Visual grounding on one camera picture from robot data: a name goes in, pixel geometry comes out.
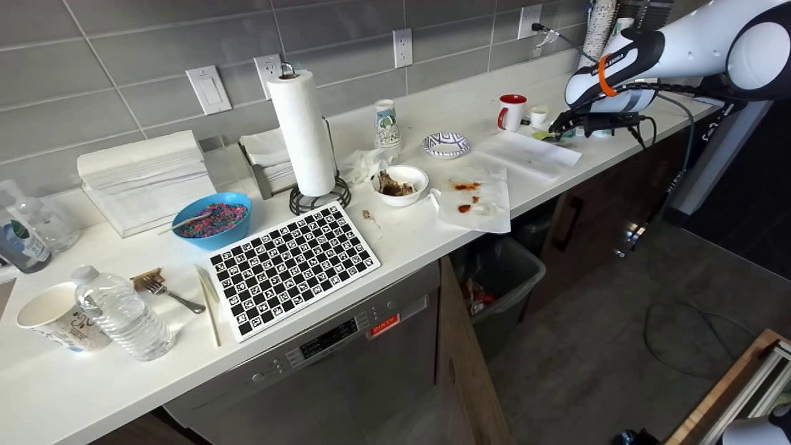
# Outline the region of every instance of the dishwasher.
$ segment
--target dishwasher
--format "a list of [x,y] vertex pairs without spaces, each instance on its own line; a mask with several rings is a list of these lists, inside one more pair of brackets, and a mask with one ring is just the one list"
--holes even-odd
[[217,445],[368,443],[433,390],[438,265],[165,402]]

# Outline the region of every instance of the plate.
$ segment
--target plate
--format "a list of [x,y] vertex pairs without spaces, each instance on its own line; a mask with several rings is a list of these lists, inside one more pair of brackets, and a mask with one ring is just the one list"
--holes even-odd
[[459,159],[469,154],[469,141],[458,133],[433,133],[422,138],[422,146],[436,159]]

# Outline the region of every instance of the trash bin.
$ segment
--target trash bin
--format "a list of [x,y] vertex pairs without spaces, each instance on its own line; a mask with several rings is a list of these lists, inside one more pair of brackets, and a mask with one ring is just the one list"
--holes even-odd
[[454,256],[478,340],[498,355],[520,327],[530,292],[546,267],[515,238],[484,238]]

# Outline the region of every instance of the paper towel roll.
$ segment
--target paper towel roll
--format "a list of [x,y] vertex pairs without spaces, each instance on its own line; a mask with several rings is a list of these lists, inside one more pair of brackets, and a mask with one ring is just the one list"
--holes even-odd
[[280,131],[286,141],[302,196],[326,196],[336,186],[330,133],[315,97],[315,73],[297,70],[290,80],[268,82]]

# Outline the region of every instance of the bottle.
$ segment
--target bottle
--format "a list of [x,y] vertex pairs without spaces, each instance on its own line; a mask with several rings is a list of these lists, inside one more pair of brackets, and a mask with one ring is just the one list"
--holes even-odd
[[153,361],[170,351],[169,327],[152,314],[128,280],[103,275],[97,267],[79,267],[75,281],[84,314],[132,355]]
[[0,204],[54,253],[64,253],[79,240],[79,224],[70,216],[39,198],[26,196],[16,180],[0,180]]
[[29,235],[19,219],[0,222],[0,256],[16,265],[23,275],[39,272],[50,265],[52,249]]

